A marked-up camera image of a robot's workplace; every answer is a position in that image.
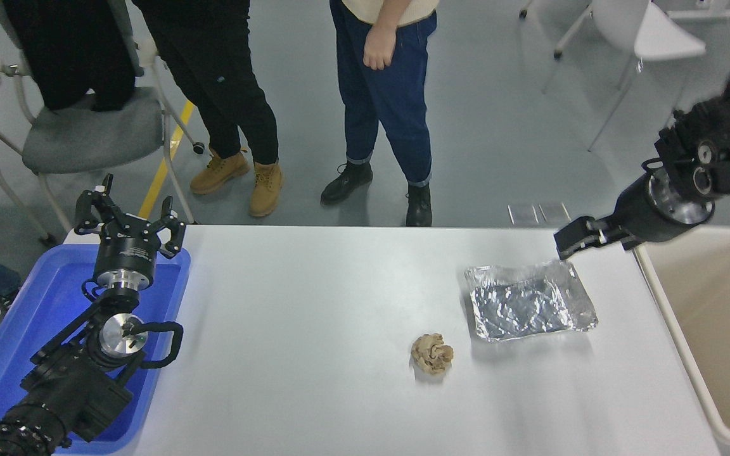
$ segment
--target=rolled jean cuff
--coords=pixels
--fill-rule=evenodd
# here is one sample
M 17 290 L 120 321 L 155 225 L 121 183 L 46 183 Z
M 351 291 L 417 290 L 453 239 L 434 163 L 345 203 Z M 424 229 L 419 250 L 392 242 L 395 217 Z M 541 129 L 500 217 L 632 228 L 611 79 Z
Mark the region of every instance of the rolled jean cuff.
M 432 178 L 432 171 L 430 171 L 430 173 L 426 175 L 426 179 L 424 179 L 423 181 L 421 181 L 421 182 L 408 181 L 407 185 L 410 185 L 411 187 L 425 187 L 427 184 L 430 183 L 430 178 Z
M 236 148 L 234 151 L 232 148 L 227 147 L 215 147 L 213 144 L 209 144 L 208 147 L 210 150 L 215 152 L 215 155 L 219 156 L 221 159 L 230 158 L 231 156 L 236 155 L 237 153 L 241 152 L 241 148 Z
M 362 158 L 360 160 L 355 160 L 355 159 L 351 158 L 350 156 L 345 156 L 345 159 L 348 159 L 348 163 L 350 163 L 351 165 L 364 165 L 365 163 L 368 163 L 371 161 L 371 155 L 373 155 L 373 150 L 371 150 L 371 152 L 368 153 L 368 156 L 366 156 L 365 158 Z

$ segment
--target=crumpled paper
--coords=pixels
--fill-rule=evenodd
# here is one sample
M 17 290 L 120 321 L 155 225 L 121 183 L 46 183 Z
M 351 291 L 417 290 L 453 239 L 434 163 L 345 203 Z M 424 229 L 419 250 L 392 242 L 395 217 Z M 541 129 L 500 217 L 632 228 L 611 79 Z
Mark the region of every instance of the crumpled paper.
M 452 347 L 444 345 L 444 337 L 437 332 L 424 334 L 418 338 L 411 348 L 411 355 L 418 367 L 429 375 L 440 375 L 446 372 L 452 363 Z

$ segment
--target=gray floor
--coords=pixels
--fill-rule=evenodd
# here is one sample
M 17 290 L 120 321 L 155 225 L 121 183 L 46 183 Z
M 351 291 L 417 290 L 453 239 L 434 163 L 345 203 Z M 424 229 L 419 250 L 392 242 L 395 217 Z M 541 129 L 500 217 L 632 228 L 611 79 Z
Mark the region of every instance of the gray floor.
M 692 0 L 657 3 L 665 10 L 693 8 Z M 440 4 L 439 28 L 429 44 L 426 84 L 436 226 L 510 226 L 510 204 L 560 202 L 574 217 L 610 213 L 619 192 L 640 176 L 640 163 L 656 156 L 652 142 L 672 107 L 677 103 L 689 108 L 715 95 L 730 71 L 730 22 L 683 24 L 706 41 L 707 54 L 693 60 L 647 63 L 588 152 L 619 96 L 617 82 L 628 57 L 606 43 L 589 21 L 557 64 L 551 57 L 553 46 L 586 3 L 538 0 L 525 21 L 518 19 L 521 5 L 522 0 Z M 147 37 L 141 15 L 129 7 L 136 37 Z M 357 191 L 338 206 L 319 204 L 319 193 L 344 162 L 343 110 L 336 88 L 328 3 L 254 0 L 251 17 L 253 65 L 278 118 L 286 185 L 278 209 L 263 219 L 247 215 L 252 174 L 209 196 L 191 195 L 197 220 L 243 225 L 402 225 L 406 184 L 382 134 L 368 190 Z M 0 29 L 0 58 L 11 63 L 16 57 L 15 47 Z M 166 93 L 180 110 L 185 98 L 166 72 L 163 79 Z M 139 84 L 150 86 L 150 78 L 140 79 Z M 30 87 L 29 101 L 33 110 L 41 106 L 35 87 Z M 21 144 L 28 127 L 11 81 L 4 80 L 0 130 Z M 191 119 L 190 130 L 207 142 L 198 115 Z M 0 155 L 12 187 L 62 237 L 37 179 L 7 147 L 0 148 Z M 175 159 L 177 173 L 186 183 L 206 161 L 183 144 Z M 110 170 L 115 174 L 113 198 L 124 210 L 139 210 L 159 162 L 156 154 Z M 95 185 L 104 173 L 53 176 L 52 188 L 70 217 L 80 191 Z M 170 184 L 164 185 L 162 194 L 173 194 Z M 718 202 L 714 222 L 730 225 L 730 199 Z M 0 190 L 0 262 L 26 276 L 43 251 L 26 220 Z

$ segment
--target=aluminum foil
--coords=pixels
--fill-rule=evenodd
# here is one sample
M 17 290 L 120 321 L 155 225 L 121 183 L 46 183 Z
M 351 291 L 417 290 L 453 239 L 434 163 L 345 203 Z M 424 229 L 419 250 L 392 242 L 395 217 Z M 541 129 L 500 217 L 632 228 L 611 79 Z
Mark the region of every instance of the aluminum foil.
M 487 341 L 524 338 L 565 329 L 588 331 L 599 320 L 570 262 L 511 269 L 466 269 L 475 332 Z

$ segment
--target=white shirt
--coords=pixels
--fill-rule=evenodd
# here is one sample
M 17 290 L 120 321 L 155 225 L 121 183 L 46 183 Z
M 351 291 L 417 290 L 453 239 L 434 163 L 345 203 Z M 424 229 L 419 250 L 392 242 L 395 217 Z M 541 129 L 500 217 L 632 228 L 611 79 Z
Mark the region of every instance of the white shirt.
M 382 2 L 383 0 L 342 0 L 342 3 L 364 23 L 376 23 Z M 436 6 L 438 0 L 411 0 L 398 25 L 401 27 L 428 18 Z

